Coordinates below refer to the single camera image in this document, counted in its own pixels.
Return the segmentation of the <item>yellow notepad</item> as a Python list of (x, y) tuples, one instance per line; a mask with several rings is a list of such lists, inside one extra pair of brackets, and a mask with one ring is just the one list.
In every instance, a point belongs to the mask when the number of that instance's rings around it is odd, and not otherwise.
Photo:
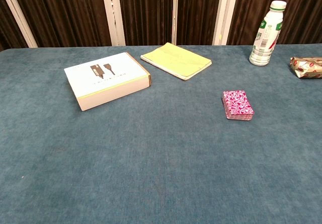
[(210, 59), (171, 43), (143, 54), (140, 58), (184, 81), (212, 65)]

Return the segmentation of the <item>white cardboard product box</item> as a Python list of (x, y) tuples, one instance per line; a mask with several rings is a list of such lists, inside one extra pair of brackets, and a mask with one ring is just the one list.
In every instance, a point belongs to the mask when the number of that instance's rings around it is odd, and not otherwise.
[(122, 52), (64, 69), (82, 111), (151, 86), (150, 73)]

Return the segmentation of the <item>blue felt table cover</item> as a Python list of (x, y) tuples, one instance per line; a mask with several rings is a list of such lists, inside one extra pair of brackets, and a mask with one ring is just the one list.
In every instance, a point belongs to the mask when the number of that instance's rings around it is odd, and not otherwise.
[[(212, 65), (182, 81), (144, 62), (151, 86), (81, 111), (64, 69), (151, 46), (0, 52), (0, 224), (322, 224), (322, 79), (278, 45), (189, 46)], [(227, 119), (242, 90), (252, 120)]]

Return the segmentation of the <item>thin white pole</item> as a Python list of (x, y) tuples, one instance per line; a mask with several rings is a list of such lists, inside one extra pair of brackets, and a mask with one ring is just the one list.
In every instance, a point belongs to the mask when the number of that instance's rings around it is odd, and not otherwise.
[(172, 11), (172, 44), (177, 44), (178, 0), (173, 0)]

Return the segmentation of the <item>dark brown curtain panel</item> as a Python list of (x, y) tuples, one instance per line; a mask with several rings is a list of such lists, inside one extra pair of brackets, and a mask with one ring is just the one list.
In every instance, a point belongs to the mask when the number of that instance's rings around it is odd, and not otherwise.
[(38, 47), (110, 46), (104, 0), (17, 0)]
[[(252, 45), (272, 1), (236, 0), (228, 45)], [(279, 44), (322, 43), (322, 0), (280, 0), (287, 3)]]
[[(219, 0), (178, 0), (177, 44), (210, 45)], [(172, 39), (173, 0), (120, 0), (126, 45)]]
[(0, 0), (0, 52), (10, 48), (28, 48), (28, 45), (6, 0)]

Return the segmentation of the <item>white green plastic bottle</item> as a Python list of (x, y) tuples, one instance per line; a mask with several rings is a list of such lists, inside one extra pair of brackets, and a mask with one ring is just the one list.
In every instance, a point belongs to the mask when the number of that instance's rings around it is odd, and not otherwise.
[(285, 1), (272, 1), (270, 10), (260, 23), (249, 61), (257, 66), (266, 66), (271, 58), (283, 24)]

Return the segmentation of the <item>gold red snack package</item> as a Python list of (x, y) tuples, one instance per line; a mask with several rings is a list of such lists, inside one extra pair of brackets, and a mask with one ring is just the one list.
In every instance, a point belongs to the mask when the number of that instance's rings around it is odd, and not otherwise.
[(322, 57), (291, 57), (290, 68), (298, 78), (322, 79)]

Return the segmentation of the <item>white frame post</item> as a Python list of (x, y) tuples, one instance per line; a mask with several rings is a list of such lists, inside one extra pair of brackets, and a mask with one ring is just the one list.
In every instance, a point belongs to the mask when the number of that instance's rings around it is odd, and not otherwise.
[(219, 0), (212, 45), (226, 45), (236, 0)]
[(113, 46), (125, 46), (120, 0), (104, 0), (108, 28)]
[(15, 21), (28, 45), (30, 48), (38, 48), (37, 42), (32, 34), (32, 31), (28, 25), (28, 22), (23, 14), (23, 11), (17, 0), (6, 0), (7, 5), (9, 6)]

